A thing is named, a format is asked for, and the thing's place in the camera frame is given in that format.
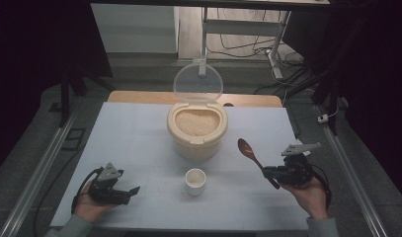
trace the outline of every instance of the table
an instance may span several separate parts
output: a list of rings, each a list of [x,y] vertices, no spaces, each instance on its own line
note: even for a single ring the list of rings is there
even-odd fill
[[[308,214],[294,197],[283,189],[274,189],[236,145],[242,136],[251,143],[264,166],[282,165],[281,152],[296,141],[279,98],[222,95],[220,103],[230,102],[235,107],[225,108],[229,125],[220,149],[207,161],[193,163],[174,151],[173,139],[166,128],[170,104],[177,101],[173,95],[171,92],[111,94],[51,225],[62,226],[69,219],[72,198],[87,174],[113,162],[117,169],[124,169],[116,189],[130,190],[137,186],[141,189],[129,205],[111,210],[97,226],[181,231],[306,229]],[[242,106],[253,105],[255,101],[255,108]],[[206,173],[206,189],[199,197],[191,197],[184,190],[185,174],[192,168],[201,168]]]

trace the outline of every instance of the white cup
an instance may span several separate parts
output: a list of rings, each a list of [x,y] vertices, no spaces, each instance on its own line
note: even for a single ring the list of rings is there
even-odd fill
[[[206,174],[200,169],[192,169],[186,173],[186,191],[191,196],[199,196],[204,191]]]

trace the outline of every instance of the rice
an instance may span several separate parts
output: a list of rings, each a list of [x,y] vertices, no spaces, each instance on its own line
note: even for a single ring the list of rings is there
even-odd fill
[[[190,136],[205,136],[219,126],[219,115],[213,111],[185,110],[176,114],[176,125]]]

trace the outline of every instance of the person's hand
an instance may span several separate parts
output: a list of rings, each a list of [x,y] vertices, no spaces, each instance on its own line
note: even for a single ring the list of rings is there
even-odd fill
[[[326,194],[324,193],[323,186],[315,177],[313,177],[305,187],[301,188],[284,184],[280,185],[295,196],[298,204],[308,212],[311,218],[328,218],[326,210]]]
[[[89,191],[91,181],[86,184],[86,186],[81,191],[81,195],[78,198],[77,206],[75,207],[74,214],[84,218],[85,220],[93,223],[100,216],[102,216],[106,211],[115,207],[113,204],[101,204],[92,200],[92,198],[87,193]]]

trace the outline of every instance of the rice cooker lid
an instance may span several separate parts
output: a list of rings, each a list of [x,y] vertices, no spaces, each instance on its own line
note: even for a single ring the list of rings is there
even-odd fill
[[[173,90],[184,102],[211,102],[222,95],[223,83],[213,67],[192,63],[177,73]]]

